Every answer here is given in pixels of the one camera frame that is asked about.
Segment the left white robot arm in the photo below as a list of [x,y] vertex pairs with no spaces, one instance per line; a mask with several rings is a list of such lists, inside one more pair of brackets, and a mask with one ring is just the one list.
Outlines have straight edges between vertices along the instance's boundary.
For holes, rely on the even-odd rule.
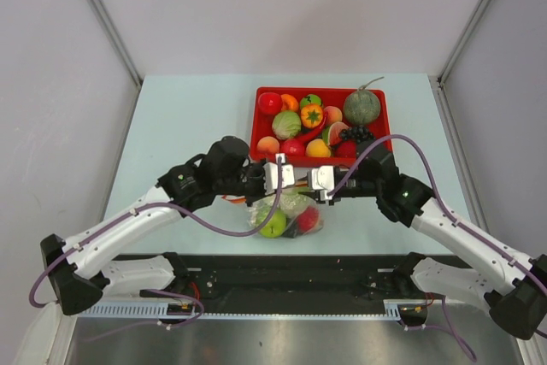
[[189,276],[175,253],[146,260],[118,262],[115,258],[128,245],[185,218],[228,237],[253,235],[252,231],[214,226],[196,214],[220,196],[246,197],[253,203],[268,194],[280,195],[283,161],[251,162],[249,153],[242,139],[225,136],[208,152],[170,168],[142,197],[113,217],[69,238],[54,233],[43,238],[39,247],[44,271],[29,293],[30,304],[42,307],[36,293],[44,280],[50,282],[64,315],[80,314],[104,297],[183,294]]

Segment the dark purple fruit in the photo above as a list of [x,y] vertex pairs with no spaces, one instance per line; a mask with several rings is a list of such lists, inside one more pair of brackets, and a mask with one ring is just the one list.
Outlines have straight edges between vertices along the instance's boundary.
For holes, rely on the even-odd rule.
[[300,235],[299,232],[299,226],[297,224],[297,220],[291,220],[290,223],[287,225],[286,230],[283,232],[282,237],[283,238],[296,238]]

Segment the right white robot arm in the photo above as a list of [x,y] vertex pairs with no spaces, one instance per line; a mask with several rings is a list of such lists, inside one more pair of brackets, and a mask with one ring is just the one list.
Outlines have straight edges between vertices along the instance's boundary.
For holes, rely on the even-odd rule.
[[441,198],[434,180],[424,183],[399,171],[383,142],[365,144],[354,164],[338,168],[326,194],[374,197],[379,211],[440,243],[467,264],[456,268],[412,254],[394,276],[396,291],[442,294],[485,311],[506,333],[529,340],[546,317],[546,256],[531,257],[461,218]]

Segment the clear zip top bag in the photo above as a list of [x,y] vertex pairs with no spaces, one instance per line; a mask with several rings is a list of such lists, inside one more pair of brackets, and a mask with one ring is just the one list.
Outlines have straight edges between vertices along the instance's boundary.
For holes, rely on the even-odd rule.
[[[278,206],[268,224],[257,234],[264,238],[298,238],[319,232],[324,227],[324,220],[319,205],[305,193],[311,190],[303,181],[293,187],[285,188],[280,196]],[[245,206],[248,211],[249,225],[256,229],[268,216],[275,194],[271,194],[248,206],[245,197],[224,195],[223,200]]]

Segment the green apple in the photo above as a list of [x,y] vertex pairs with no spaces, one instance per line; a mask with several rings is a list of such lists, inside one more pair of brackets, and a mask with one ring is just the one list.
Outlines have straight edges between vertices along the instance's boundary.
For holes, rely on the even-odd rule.
[[259,233],[265,238],[278,238],[285,232],[286,225],[287,219],[285,213],[277,209]]

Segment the white cauliflower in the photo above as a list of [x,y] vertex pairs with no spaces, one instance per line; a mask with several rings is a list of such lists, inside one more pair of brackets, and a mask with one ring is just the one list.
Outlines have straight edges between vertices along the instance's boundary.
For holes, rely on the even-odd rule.
[[280,196],[278,208],[289,218],[299,216],[308,206],[313,206],[311,198],[295,191],[283,192]]

